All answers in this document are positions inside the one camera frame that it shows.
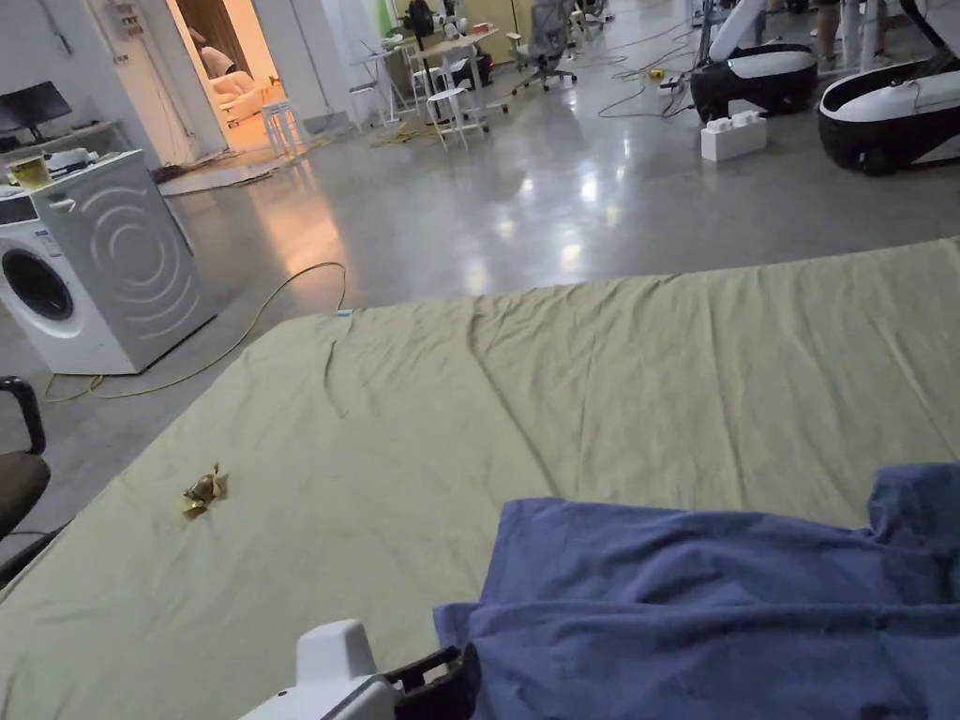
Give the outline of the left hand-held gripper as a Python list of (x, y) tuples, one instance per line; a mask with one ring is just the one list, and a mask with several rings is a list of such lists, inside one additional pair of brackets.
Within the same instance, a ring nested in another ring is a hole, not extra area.
[(351, 619), (301, 636), (293, 686), (244, 717), (472, 719), (481, 688), (482, 667), (473, 644), (446, 647), (381, 673), (364, 625)]

